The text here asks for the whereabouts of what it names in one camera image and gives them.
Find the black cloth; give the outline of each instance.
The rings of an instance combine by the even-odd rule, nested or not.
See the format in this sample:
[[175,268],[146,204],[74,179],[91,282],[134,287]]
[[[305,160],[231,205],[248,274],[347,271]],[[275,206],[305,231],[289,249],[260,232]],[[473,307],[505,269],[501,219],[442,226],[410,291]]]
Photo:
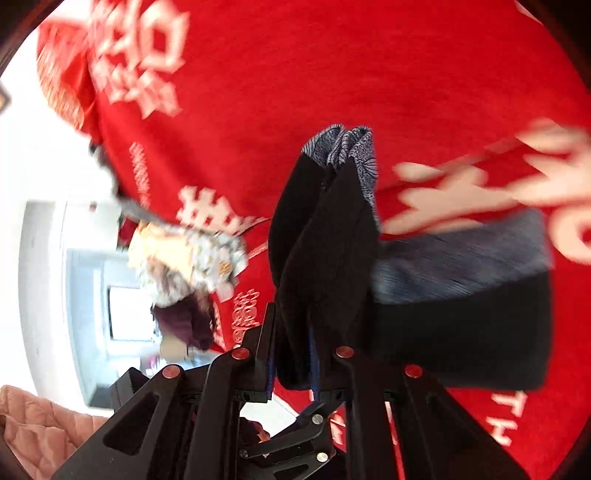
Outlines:
[[302,154],[294,174],[273,217],[269,261],[281,318],[277,375],[287,388],[306,390],[309,326],[329,329],[336,345],[356,343],[378,231],[352,159],[332,175]]
[[550,354],[548,272],[450,299],[378,304],[371,272],[379,233],[356,160],[323,166],[302,153],[272,220],[282,385],[314,389],[316,347],[309,334],[321,331],[330,342],[323,349],[349,345],[376,360],[416,363],[444,385],[539,387]]
[[447,387],[538,388],[550,356],[549,276],[448,300],[372,303],[368,352],[393,365],[421,365]]

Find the white lettering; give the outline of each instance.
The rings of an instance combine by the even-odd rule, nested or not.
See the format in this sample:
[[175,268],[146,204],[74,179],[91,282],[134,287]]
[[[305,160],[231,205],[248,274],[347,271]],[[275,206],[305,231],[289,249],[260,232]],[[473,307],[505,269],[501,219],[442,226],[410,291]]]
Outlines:
[[545,155],[525,155],[524,160],[541,174],[507,185],[518,202],[547,206],[591,198],[591,148],[574,153],[570,161]]
[[563,128],[547,118],[535,121],[531,129],[518,133],[516,137],[538,152],[554,155],[569,153],[589,140],[584,130]]
[[401,162],[392,168],[401,180],[410,183],[419,183],[436,179],[443,172],[435,167],[429,167],[421,163]]
[[505,436],[505,430],[517,430],[517,424],[513,420],[505,420],[505,419],[494,419],[491,417],[486,418],[486,422],[492,425],[493,430],[491,436],[499,442],[500,445],[504,447],[508,447],[511,445],[512,440]]
[[196,199],[197,187],[184,187],[178,194],[183,207],[177,213],[182,225],[206,232],[240,235],[265,218],[240,217],[234,213],[225,197],[213,201],[215,190],[203,188]]
[[565,258],[591,265],[591,245],[583,241],[583,234],[591,229],[591,205],[563,207],[555,211],[548,222],[552,243]]
[[232,312],[232,337],[239,344],[242,343],[244,333],[261,323],[256,320],[256,299],[261,293],[252,288],[246,293],[239,293],[234,297],[234,311]]
[[[96,58],[91,59],[90,73],[109,103],[136,102],[144,119],[155,111],[175,116],[181,111],[175,86],[157,72],[171,74],[185,63],[189,13],[179,13],[170,0],[157,0],[141,16],[140,6],[141,0],[116,7],[106,0],[96,4],[89,34]],[[155,49],[156,31],[164,34],[163,51]],[[125,61],[113,65],[107,55],[117,54]]]
[[523,415],[525,401],[527,400],[527,395],[525,392],[515,392],[515,395],[501,395],[498,393],[493,393],[491,398],[493,402],[498,403],[499,405],[511,407],[511,413],[516,417],[521,418]]
[[399,199],[410,209],[384,222],[384,232],[398,235],[467,213],[504,210],[517,204],[504,189],[483,188],[486,178],[483,170],[467,166],[443,179],[436,189],[404,190]]

